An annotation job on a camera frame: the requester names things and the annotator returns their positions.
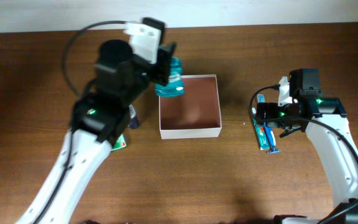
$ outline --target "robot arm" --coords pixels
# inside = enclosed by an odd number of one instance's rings
[[[328,217],[336,216],[318,222],[280,215],[275,217],[275,223],[358,223],[358,203],[347,209],[358,200],[358,150],[341,102],[323,98],[315,69],[292,71],[289,82],[283,77],[279,85],[271,88],[280,90],[278,103],[258,103],[258,125],[266,122],[270,127],[286,129],[280,137],[293,130],[306,133],[318,152],[333,193],[335,209]]]
[[[161,45],[164,30],[163,22],[144,18],[141,24],[127,23],[129,43],[109,40],[102,44],[96,79],[75,103],[71,129],[58,159],[18,224],[69,222],[88,182],[129,124],[129,105],[150,82],[168,83],[176,44]],[[90,92],[93,85],[96,91]]]
[[[71,168],[67,171],[55,199],[39,223],[68,223],[74,208],[96,169],[110,154],[112,148],[110,143],[108,141],[95,141],[97,138],[95,134],[79,129],[73,133],[72,137],[72,159],[69,164]],[[64,171],[70,141],[71,131],[66,134],[58,159],[36,198],[17,223],[33,223],[46,206],[48,199],[58,184],[59,177]]]

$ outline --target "small bottle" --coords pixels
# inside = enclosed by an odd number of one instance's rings
[[[135,108],[132,105],[129,105],[129,116],[131,117],[131,120],[129,121],[128,127],[131,129],[137,129],[140,124],[137,119]]]

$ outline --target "wooden table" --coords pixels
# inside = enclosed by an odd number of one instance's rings
[[[73,32],[0,34],[0,223],[15,222],[55,163],[75,97],[59,69]],[[94,77],[99,45],[119,30],[84,35],[69,56],[82,86]],[[72,223],[219,223],[323,218],[331,191],[304,133],[277,139],[283,153],[260,151],[247,107],[253,92],[297,68],[319,68],[325,96],[340,97],[358,147],[358,23],[167,30],[184,73],[218,76],[223,128],[218,138],[161,140],[154,88],[134,106],[129,147],[111,154],[85,190]],[[268,101],[277,92],[265,92]]]

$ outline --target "white box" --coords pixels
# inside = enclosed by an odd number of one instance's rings
[[[213,138],[222,130],[216,75],[184,75],[185,94],[159,97],[161,139]]]

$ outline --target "toothpaste box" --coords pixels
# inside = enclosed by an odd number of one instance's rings
[[[267,137],[263,127],[257,127],[256,120],[254,118],[252,118],[252,121],[254,122],[254,127],[256,131],[256,136],[258,137],[260,150],[270,149],[270,145],[269,142],[267,141]]]
[[[125,142],[124,135],[121,134],[118,137],[116,143],[112,146],[111,151],[114,152],[114,151],[119,150],[119,149],[124,149],[125,147],[127,147],[127,143]]]

